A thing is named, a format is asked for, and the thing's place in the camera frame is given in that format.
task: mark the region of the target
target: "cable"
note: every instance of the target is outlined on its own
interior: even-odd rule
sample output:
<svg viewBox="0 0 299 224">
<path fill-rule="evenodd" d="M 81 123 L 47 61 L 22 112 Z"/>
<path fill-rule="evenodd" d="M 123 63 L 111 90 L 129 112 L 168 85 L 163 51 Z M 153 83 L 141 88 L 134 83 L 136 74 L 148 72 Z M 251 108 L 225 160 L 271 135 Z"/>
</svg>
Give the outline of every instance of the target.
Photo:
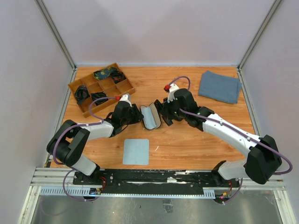
<svg viewBox="0 0 299 224">
<path fill-rule="evenodd" d="M 224 204 L 227 204 L 228 202 L 230 202 L 234 197 L 236 197 L 236 195 L 239 193 L 239 191 L 241 190 L 242 187 L 242 183 L 243 183 L 243 178 L 240 181 L 240 186 L 238 188 L 238 190 L 234 193 L 233 196 L 231 196 L 228 200 L 226 200 L 225 202 L 223 202 Z"/>
<path fill-rule="evenodd" d="M 62 162 L 58 162 L 57 161 L 57 159 L 56 159 L 56 151 L 57 151 L 57 147 L 58 147 L 58 144 L 59 144 L 59 142 L 61 141 L 61 139 L 66 135 L 66 133 L 68 133 L 68 131 L 70 131 L 71 129 L 73 129 L 73 128 L 76 128 L 76 127 L 84 127 L 84 126 L 93 126 L 93 125 L 100 125 L 100 124 L 102 124 L 103 122 L 104 122 L 104 119 L 103 118 L 101 118 L 101 117 L 98 117 L 98 116 L 96 116 L 95 114 L 93 114 L 92 113 L 92 105 L 95 103 L 95 102 L 97 102 L 97 101 L 99 101 L 99 100 L 103 100 L 103 99 L 116 99 L 117 97 L 102 97 L 102 98 L 98 98 L 98 99 L 96 99 L 96 100 L 94 100 L 91 104 L 90 104 L 90 106 L 89 106 L 89 112 L 90 112 L 90 114 L 92 115 L 92 116 L 94 116 L 94 117 L 96 117 L 96 118 L 98 118 L 98 119 L 100 119 L 101 121 L 100 122 L 95 122 L 95 123 L 90 123 L 90 124 L 76 124 L 76 125 L 73 125 L 73 126 L 71 126 L 71 127 L 68 127 L 60 136 L 59 136 L 59 138 L 57 139 L 57 142 L 55 143 L 55 146 L 54 146 L 54 150 L 53 150 L 53 153 L 52 153 L 52 155 L 53 155 L 53 161 L 56 163 L 56 164 L 58 164 L 58 165 L 63 165 L 63 163 Z M 71 199 L 73 199 L 73 200 L 75 200 L 75 201 L 78 201 L 78 202 L 86 202 L 86 201 L 94 201 L 94 200 L 96 200 L 96 199 L 98 199 L 98 197 L 97 198 L 95 198 L 95 199 L 84 199 L 84 200 L 82 200 L 82 199 L 78 199 L 78 198 L 75 198 L 75 197 L 72 197 L 71 195 L 69 195 L 69 193 L 67 193 L 67 191 L 66 191 L 66 189 L 65 189 L 65 180 L 66 180 L 66 177 L 72 172 L 72 171 L 76 171 L 74 168 L 72 168 L 72 170 L 70 170 L 66 175 L 65 175 L 65 177 L 64 177 L 64 180 L 63 180 L 63 183 L 62 183 L 62 187 L 63 187 L 63 190 L 64 190 L 64 193 L 69 197 L 69 198 L 71 198 Z M 104 181 L 103 180 L 103 187 L 102 188 L 104 188 L 105 186 L 106 186 L 106 180 Z"/>
<path fill-rule="evenodd" d="M 178 79 L 180 79 L 180 78 L 186 78 L 187 80 L 188 80 L 188 91 L 189 91 L 189 89 L 190 89 L 190 86 L 191 86 L 191 80 L 190 80 L 190 78 L 188 77 L 188 76 L 179 76 L 179 77 L 176 77 L 175 79 L 173 79 L 168 85 L 171 85 L 171 84 L 173 84 L 175 81 L 177 81 Z"/>
<path fill-rule="evenodd" d="M 55 143 L 54 150 L 53 150 L 53 153 L 52 153 L 52 154 L 53 154 L 53 161 L 54 161 L 56 164 L 58 164 L 58 165 L 63 165 L 62 162 L 58 162 L 58 161 L 57 161 L 57 159 L 56 159 L 56 151 L 57 151 L 57 147 L 58 147 L 58 145 L 59 145 L 61 139 L 66 135 L 66 133 L 68 133 L 71 129 L 76 128 L 76 127 L 85 127 L 85 126 L 100 125 L 100 124 L 102 124 L 102 123 L 104 122 L 104 119 L 103 119 L 103 118 L 96 116 L 96 115 L 93 114 L 93 112 L 92 112 L 92 105 L 93 105 L 95 102 L 97 102 L 97 101 L 99 101 L 99 100 L 103 100 L 103 99 L 116 99 L 116 97 L 101 97 L 101 98 L 98 98 L 98 99 L 94 100 L 94 101 L 90 104 L 90 106 L 89 106 L 89 108 L 88 108 L 89 113 L 90 113 L 92 116 L 94 116 L 95 118 L 100 119 L 100 120 L 101 120 L 100 122 L 95 122 L 95 123 L 90 123 L 90 124 L 76 124 L 76 125 L 73 125 L 73 126 L 71 126 L 71 127 L 68 127 L 67 129 L 65 129 L 65 131 L 62 132 L 62 134 L 59 136 L 59 138 L 57 139 L 57 141 L 56 141 L 56 143 Z"/>
<path fill-rule="evenodd" d="M 265 145 L 265 144 L 263 144 L 263 143 L 261 143 L 261 142 L 255 140 L 255 139 L 249 137 L 248 135 L 244 134 L 243 132 L 239 131 L 238 129 L 234 128 L 233 126 L 231 126 L 231 125 L 229 125 L 229 124 L 227 124 L 227 123 L 225 123 L 225 122 L 220 122 L 219 120 L 216 120 L 216 119 L 213 119 L 213 118 L 205 117 L 205 116 L 198 115 L 198 114 L 195 114 L 195 113 L 190 113 L 190 112 L 184 111 L 184 110 L 182 110 L 182 109 L 180 109 L 180 111 L 183 112 L 183 113 L 185 113 L 185 114 L 188 114 L 188 115 L 192 115 L 192 116 L 194 116 L 194 117 L 197 117 L 197 118 L 210 120 L 210 121 L 216 122 L 216 123 L 218 123 L 218 124 L 224 125 L 224 126 L 230 128 L 231 130 L 237 132 L 237 133 L 240 134 L 241 136 L 247 138 L 249 141 L 251 140 L 251 141 L 253 141 L 254 143 L 256 143 L 256 144 L 258 144 L 258 145 L 260 145 L 260 146 L 262 146 L 262 147 L 268 149 L 269 151 L 271 151 L 271 152 L 273 152 L 274 154 L 278 155 L 279 157 L 283 158 L 283 159 L 289 164 L 290 167 L 289 167 L 286 171 L 275 172 L 275 173 L 274 173 L 275 175 L 288 174 L 288 173 L 290 173 L 290 172 L 292 171 L 292 169 L 293 169 L 293 165 L 292 165 L 291 161 L 290 161 L 288 158 L 286 158 L 284 155 L 282 155 L 280 152 L 274 150 L 273 148 L 271 148 L 271 147 L 269 147 L 269 146 L 267 146 L 267 145 Z"/>
<path fill-rule="evenodd" d="M 71 199 L 73 199 L 73 200 L 75 200 L 75 201 L 77 201 L 77 202 L 86 202 L 86 201 L 88 201 L 88 202 L 92 202 L 92 201 L 97 200 L 99 197 L 96 197 L 96 198 L 94 198 L 94 199 L 79 199 L 79 198 L 75 198 L 75 197 L 71 196 L 69 193 L 67 193 L 67 191 L 66 191 L 66 189 L 65 189 L 65 180 L 66 180 L 67 176 L 68 176 L 71 172 L 73 172 L 73 171 L 75 171 L 75 170 L 74 170 L 74 169 L 70 170 L 70 171 L 65 175 L 65 177 L 64 177 L 64 181 L 62 182 L 62 188 L 64 189 L 64 193 L 65 193 L 69 198 L 71 198 Z"/>
<path fill-rule="evenodd" d="M 93 112 L 92 112 L 92 105 L 99 101 L 99 100 L 103 100 L 103 99 L 116 99 L 116 97 L 101 97 L 101 98 L 98 98 L 96 100 L 94 100 L 90 105 L 89 105 L 89 108 L 88 108 L 88 111 L 90 113 L 90 115 L 92 115 L 93 117 L 97 118 L 97 119 L 100 119 L 102 122 L 104 122 L 104 119 L 103 118 L 100 118 L 98 117 L 97 115 L 95 115 Z"/>
</svg>

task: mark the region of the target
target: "metal floor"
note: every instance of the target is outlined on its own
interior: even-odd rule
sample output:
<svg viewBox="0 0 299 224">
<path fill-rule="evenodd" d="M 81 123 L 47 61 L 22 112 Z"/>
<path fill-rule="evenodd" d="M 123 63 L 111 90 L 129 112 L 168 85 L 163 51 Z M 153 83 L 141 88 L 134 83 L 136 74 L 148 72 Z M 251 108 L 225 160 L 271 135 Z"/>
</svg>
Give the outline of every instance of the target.
<svg viewBox="0 0 299 224">
<path fill-rule="evenodd" d="M 40 196 L 31 223 L 282 224 L 282 221 L 272 191 L 247 190 L 225 206 L 212 199 L 101 197 L 83 203 L 66 196 Z"/>
</svg>

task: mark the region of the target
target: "wooden compartment box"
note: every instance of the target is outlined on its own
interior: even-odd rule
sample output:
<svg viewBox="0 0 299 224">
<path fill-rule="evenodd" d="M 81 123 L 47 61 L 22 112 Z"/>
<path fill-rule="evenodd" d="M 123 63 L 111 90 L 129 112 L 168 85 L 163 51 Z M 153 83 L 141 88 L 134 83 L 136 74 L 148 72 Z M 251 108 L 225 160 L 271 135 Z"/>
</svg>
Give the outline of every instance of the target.
<svg viewBox="0 0 299 224">
<path fill-rule="evenodd" d="M 117 70 L 121 71 L 121 69 L 118 67 L 117 63 L 113 63 L 113 64 L 107 66 L 106 68 L 108 68 L 108 67 L 114 67 Z M 69 88 L 70 88 L 70 90 L 73 94 L 73 97 L 75 99 L 76 99 L 75 92 L 76 92 L 77 88 L 81 85 L 85 85 L 87 87 L 90 97 L 87 98 L 86 100 L 84 100 L 84 102 L 81 105 L 78 105 L 85 118 L 90 116 L 88 108 L 89 108 L 89 105 L 93 101 L 92 97 L 91 97 L 92 93 L 104 92 L 108 97 L 116 97 L 116 96 L 122 96 L 126 93 L 133 94 L 135 92 L 135 88 L 132 86 L 129 79 L 126 77 L 125 74 L 124 74 L 124 76 L 125 76 L 124 80 L 115 84 L 111 77 L 108 77 L 108 78 L 98 81 L 97 79 L 95 79 L 93 77 L 93 73 L 91 73 L 83 78 L 77 79 L 76 81 L 69 83 Z M 106 101 L 98 106 L 96 106 L 96 104 L 93 104 L 92 112 L 96 113 L 96 112 L 116 103 L 116 102 L 117 102 L 116 99 L 109 99 L 108 101 Z"/>
</svg>

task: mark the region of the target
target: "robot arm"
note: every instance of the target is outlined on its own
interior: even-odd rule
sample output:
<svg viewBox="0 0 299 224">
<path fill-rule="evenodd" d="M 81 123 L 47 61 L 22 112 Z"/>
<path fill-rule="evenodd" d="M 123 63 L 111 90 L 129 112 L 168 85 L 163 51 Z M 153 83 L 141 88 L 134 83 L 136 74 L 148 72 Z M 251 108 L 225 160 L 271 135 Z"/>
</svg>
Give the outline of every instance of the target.
<svg viewBox="0 0 299 224">
<path fill-rule="evenodd" d="M 197 106 L 187 89 L 179 89 L 177 85 L 171 84 L 168 88 L 165 87 L 165 90 L 169 92 L 168 98 L 165 98 L 162 104 L 156 100 L 155 106 L 168 126 L 172 125 L 173 119 L 178 121 L 184 119 L 190 126 L 221 138 L 245 156 L 246 159 L 242 161 L 221 161 L 213 169 L 218 176 L 218 180 L 215 181 L 221 183 L 237 177 L 250 177 L 259 184 L 265 184 L 281 165 L 279 156 L 255 142 L 261 142 L 278 152 L 272 137 L 266 135 L 261 138 L 250 134 L 228 123 L 214 111 Z"/>
<path fill-rule="evenodd" d="M 86 142 L 97 138 L 114 137 L 123 131 L 124 126 L 138 123 L 142 119 L 143 115 L 136 104 L 131 104 L 130 95 L 125 94 L 103 122 L 91 125 L 75 123 L 72 120 L 65 121 L 48 143 L 47 152 L 53 155 L 56 142 L 69 129 L 60 140 L 55 157 L 64 165 L 80 171 L 91 179 L 98 180 L 100 167 L 82 155 Z"/>
</svg>

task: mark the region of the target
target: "gray wall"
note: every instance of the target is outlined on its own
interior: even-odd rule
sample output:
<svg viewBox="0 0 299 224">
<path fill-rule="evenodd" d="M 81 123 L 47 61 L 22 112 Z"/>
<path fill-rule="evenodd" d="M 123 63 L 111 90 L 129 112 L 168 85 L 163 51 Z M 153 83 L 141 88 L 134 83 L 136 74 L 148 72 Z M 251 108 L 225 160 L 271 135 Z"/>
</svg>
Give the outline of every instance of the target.
<svg viewBox="0 0 299 224">
<path fill-rule="evenodd" d="M 44 0 L 76 64 L 237 65 L 273 0 Z"/>
<path fill-rule="evenodd" d="M 67 89 L 71 68 L 33 0 L 0 7 L 0 217 L 19 218 Z"/>
<path fill-rule="evenodd" d="M 299 220 L 299 1 L 285 0 L 243 69 L 262 134 L 272 135 L 294 170 L 284 175 Z"/>
</svg>

